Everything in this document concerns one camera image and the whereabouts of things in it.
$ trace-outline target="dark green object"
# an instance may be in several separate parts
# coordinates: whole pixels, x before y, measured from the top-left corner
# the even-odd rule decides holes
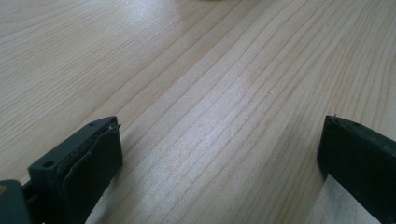
[[[84,126],[29,167],[23,189],[0,181],[11,193],[0,195],[0,223],[85,223],[122,166],[119,127],[117,117]]]
[[[381,223],[396,223],[396,143],[359,123],[327,116],[318,165]]]

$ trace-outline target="wood grain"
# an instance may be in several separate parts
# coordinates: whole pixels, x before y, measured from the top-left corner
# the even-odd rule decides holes
[[[124,166],[89,223],[375,223],[325,182],[316,152],[327,114],[396,139],[395,1],[0,12],[1,179],[26,182],[71,133],[117,115]]]

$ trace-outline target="clamp jaw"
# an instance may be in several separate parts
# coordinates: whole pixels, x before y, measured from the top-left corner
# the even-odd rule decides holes
[[[122,166],[119,127],[91,122],[30,165],[23,187],[0,181],[0,223],[84,223]]]

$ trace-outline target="wooden table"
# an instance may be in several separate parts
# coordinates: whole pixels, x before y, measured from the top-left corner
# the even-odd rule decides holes
[[[117,115],[89,223],[376,223],[316,153],[328,114],[396,139],[395,41],[393,0],[4,0],[0,178]]]

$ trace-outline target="screw hole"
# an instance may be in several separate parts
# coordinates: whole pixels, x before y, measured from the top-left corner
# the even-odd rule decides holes
[[[44,162],[43,166],[46,168],[49,168],[49,167],[53,166],[54,164],[55,164],[54,161],[46,161],[46,162]]]
[[[0,195],[4,194],[7,191],[7,189],[8,189],[7,185],[0,186]]]

